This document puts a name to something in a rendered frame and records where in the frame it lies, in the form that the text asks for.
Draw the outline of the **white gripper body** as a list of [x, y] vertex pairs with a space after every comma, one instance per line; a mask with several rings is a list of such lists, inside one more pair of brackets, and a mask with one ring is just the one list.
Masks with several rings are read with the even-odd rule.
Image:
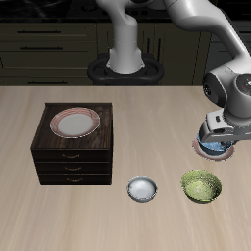
[[212, 132], [209, 131], [207, 125], [203, 123], [199, 130], [199, 139], [202, 143], [251, 140], [251, 132], [241, 135], [235, 135], [233, 133]]

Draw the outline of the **blue bowl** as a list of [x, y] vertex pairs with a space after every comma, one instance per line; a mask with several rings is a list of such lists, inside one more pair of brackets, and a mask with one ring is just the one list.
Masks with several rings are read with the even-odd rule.
[[200, 137], [197, 137], [197, 140], [198, 140], [200, 148], [205, 153], [207, 153], [208, 155], [211, 155], [211, 156], [222, 155], [222, 154], [224, 154], [232, 146], [232, 142], [231, 141], [203, 143], [200, 140]]

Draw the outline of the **red rimmed white plate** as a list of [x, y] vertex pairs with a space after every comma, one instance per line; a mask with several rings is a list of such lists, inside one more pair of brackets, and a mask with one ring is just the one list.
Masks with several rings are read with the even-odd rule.
[[50, 122], [52, 132], [63, 138], [85, 137], [99, 126], [99, 115], [89, 108], [81, 107], [66, 109], [55, 115]]
[[226, 159], [230, 158], [234, 153], [234, 147], [230, 146], [223, 154], [209, 155], [208, 153], [202, 150], [197, 138], [193, 140], [192, 147], [198, 155], [210, 161], [225, 161]]

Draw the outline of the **green bowl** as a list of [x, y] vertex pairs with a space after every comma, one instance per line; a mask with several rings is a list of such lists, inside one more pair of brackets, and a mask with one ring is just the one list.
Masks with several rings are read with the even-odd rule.
[[181, 187], [185, 195], [195, 203], [208, 204], [222, 193], [220, 180], [205, 170], [191, 170], [181, 178]]

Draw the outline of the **small white bowl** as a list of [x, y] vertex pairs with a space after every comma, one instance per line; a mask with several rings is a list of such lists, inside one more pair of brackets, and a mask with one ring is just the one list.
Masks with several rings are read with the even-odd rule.
[[138, 202], [147, 203], [157, 194], [157, 184], [147, 176], [136, 176], [132, 178], [126, 187], [128, 196]]

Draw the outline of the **dark wooden cabinet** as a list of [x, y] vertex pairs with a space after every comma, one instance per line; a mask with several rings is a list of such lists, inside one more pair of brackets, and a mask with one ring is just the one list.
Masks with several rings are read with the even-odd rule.
[[[100, 126], [81, 138], [63, 138], [50, 128], [60, 112], [89, 108]], [[30, 150], [41, 185], [111, 185], [113, 163], [111, 103], [46, 103]]]

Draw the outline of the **dark kitchen cupboards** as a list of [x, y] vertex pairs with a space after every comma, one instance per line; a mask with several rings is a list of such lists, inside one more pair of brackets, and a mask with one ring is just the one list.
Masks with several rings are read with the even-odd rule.
[[[161, 0], [136, 0], [165, 10]], [[65, 18], [73, 0], [0, 0], [0, 82], [6, 85], [90, 85], [88, 66], [106, 38], [96, 22]]]

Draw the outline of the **flat black base plate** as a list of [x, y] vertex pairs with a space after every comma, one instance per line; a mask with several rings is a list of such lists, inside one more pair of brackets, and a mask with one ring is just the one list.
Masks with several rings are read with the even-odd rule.
[[144, 68], [132, 74], [119, 74], [106, 66], [110, 56], [101, 53], [88, 66], [88, 77], [97, 86], [155, 86], [164, 76], [163, 66], [150, 53], [143, 53]]

